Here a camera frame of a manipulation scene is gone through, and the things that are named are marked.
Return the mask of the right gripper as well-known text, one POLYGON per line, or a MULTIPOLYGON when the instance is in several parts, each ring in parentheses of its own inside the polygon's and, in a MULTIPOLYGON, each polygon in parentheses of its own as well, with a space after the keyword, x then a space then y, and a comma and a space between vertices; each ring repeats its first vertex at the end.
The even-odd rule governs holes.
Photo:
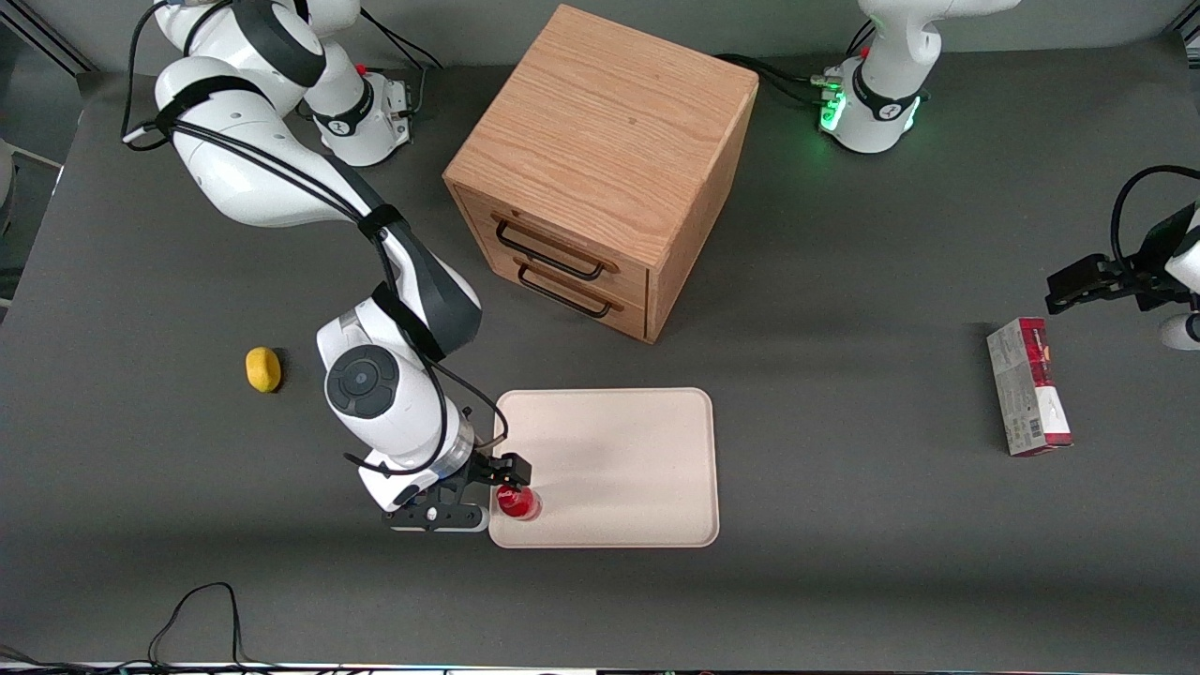
POLYGON ((484 456, 472 448, 444 448, 430 456, 398 458, 372 450, 359 462, 358 474, 382 510, 424 514, 458 504, 488 512, 493 486, 523 490, 532 485, 533 468, 516 453, 484 456), (472 483, 466 483, 468 465, 472 483))

